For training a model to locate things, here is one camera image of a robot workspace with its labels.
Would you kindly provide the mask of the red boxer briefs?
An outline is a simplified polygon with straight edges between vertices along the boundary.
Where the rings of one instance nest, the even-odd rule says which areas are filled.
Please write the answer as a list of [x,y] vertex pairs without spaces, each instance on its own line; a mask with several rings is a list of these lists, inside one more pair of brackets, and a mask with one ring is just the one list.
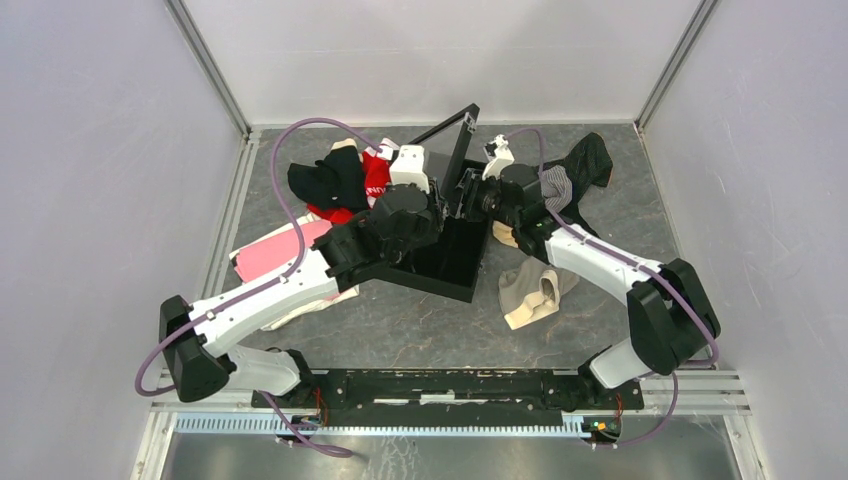
[[[369,203],[369,208],[367,210],[369,210],[374,206],[376,200],[387,190],[390,181],[389,163],[378,157],[377,152],[373,148],[368,147],[363,151],[359,150],[359,152],[363,161],[363,170],[366,174],[365,192]],[[345,208],[320,210],[317,207],[313,207],[308,204],[307,209],[320,218],[328,220],[333,224],[346,223],[351,220],[355,214],[366,211],[363,210],[358,213],[353,213]]]

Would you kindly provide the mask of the black display case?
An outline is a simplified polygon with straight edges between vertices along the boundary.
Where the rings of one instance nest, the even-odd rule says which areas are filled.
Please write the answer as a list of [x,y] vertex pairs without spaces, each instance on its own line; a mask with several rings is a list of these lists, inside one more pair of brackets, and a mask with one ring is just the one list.
[[[471,103],[408,142],[421,145],[428,155],[426,172],[436,181],[436,191],[455,207],[453,192],[460,176],[480,170],[482,163],[468,158],[480,107]],[[448,215],[438,240],[407,254],[397,265],[378,274],[390,284],[469,303],[486,249],[489,225]]]

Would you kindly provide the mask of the beige grey ribbed underwear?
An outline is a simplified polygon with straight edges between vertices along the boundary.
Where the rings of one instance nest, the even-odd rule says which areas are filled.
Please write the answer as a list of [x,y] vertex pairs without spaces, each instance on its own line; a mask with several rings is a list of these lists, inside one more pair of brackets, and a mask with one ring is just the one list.
[[563,297],[579,281],[571,271],[528,256],[499,276],[498,299],[504,320],[511,330],[517,330],[557,313]]

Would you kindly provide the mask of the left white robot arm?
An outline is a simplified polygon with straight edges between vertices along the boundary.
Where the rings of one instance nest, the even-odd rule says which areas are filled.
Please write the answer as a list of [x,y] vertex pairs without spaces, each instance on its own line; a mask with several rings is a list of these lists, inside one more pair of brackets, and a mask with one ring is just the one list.
[[411,251],[435,243],[444,224],[443,201],[412,184],[390,187],[373,209],[332,227],[303,254],[233,290],[160,306],[157,347],[184,403],[226,386],[266,391],[290,407],[306,405],[314,381],[298,352],[272,353],[240,341],[285,314],[374,279]]

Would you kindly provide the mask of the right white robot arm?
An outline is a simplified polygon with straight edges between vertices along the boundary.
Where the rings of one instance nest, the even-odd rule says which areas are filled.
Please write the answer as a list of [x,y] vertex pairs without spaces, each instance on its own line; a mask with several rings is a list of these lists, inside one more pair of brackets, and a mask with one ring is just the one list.
[[638,377],[717,362],[721,327],[688,262],[645,259],[601,240],[548,207],[532,166],[510,165],[497,175],[469,170],[455,197],[459,217],[506,224],[522,252],[577,274],[625,306],[627,337],[580,368],[577,392],[585,405],[606,406],[619,386]]

